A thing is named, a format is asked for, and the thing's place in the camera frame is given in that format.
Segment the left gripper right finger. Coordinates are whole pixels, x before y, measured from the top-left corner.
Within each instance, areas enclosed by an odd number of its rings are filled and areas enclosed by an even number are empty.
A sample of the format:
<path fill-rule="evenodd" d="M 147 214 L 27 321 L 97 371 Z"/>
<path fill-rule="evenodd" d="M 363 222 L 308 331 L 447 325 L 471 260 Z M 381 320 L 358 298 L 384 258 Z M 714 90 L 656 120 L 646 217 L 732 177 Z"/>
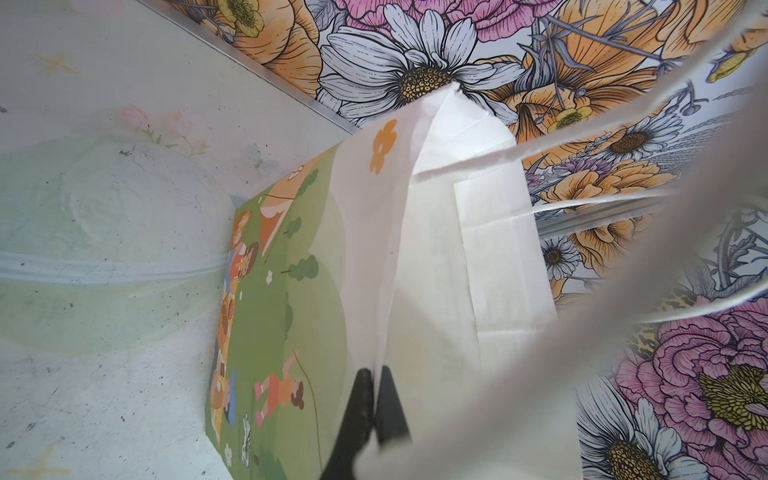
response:
<path fill-rule="evenodd" d="M 411 438 L 394 376 L 386 365 L 382 367 L 380 375 L 374 427 L 380 446 Z"/>

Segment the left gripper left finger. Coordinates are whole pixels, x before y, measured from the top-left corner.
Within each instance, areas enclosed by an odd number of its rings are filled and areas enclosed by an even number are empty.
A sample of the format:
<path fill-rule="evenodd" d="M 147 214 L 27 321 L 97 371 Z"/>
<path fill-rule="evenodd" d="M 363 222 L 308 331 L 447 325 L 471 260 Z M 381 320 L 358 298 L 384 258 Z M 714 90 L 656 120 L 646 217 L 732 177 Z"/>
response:
<path fill-rule="evenodd" d="M 374 429 L 374 381 L 370 369 L 357 371 L 331 455 L 320 480 L 354 479 L 357 455 Z"/>

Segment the white paper bag Love Life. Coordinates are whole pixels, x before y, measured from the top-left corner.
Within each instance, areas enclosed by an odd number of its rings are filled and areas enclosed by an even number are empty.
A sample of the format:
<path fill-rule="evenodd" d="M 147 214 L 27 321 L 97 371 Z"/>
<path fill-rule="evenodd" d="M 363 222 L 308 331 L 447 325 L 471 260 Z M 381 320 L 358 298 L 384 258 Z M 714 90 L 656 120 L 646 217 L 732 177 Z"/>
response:
<path fill-rule="evenodd" d="M 206 432 L 235 479 L 318 479 L 358 370 L 388 366 L 414 442 L 531 364 L 558 307 L 657 201 L 767 57 L 743 1 L 207 1 L 187 13 L 355 126 L 234 214 Z"/>

